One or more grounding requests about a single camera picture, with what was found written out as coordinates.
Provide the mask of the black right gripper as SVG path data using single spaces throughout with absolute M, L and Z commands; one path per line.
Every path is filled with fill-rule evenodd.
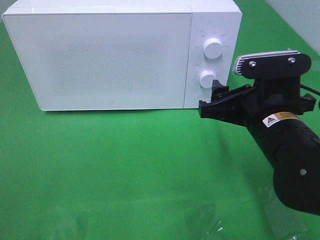
M 310 128 L 299 118 L 314 110 L 316 99 L 301 96 L 301 76 L 274 79 L 255 79 L 230 89 L 217 79 L 211 87 L 211 102 L 200 100 L 198 113 L 201 118 L 213 119 L 248 130 L 259 128 L 279 130 Z

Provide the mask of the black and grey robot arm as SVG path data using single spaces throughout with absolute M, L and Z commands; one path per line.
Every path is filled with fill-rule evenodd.
M 246 127 L 273 167 L 278 199 L 297 211 L 320 213 L 320 138 L 302 120 L 316 99 L 301 95 L 299 77 L 255 80 L 236 89 L 214 80 L 202 118 Z

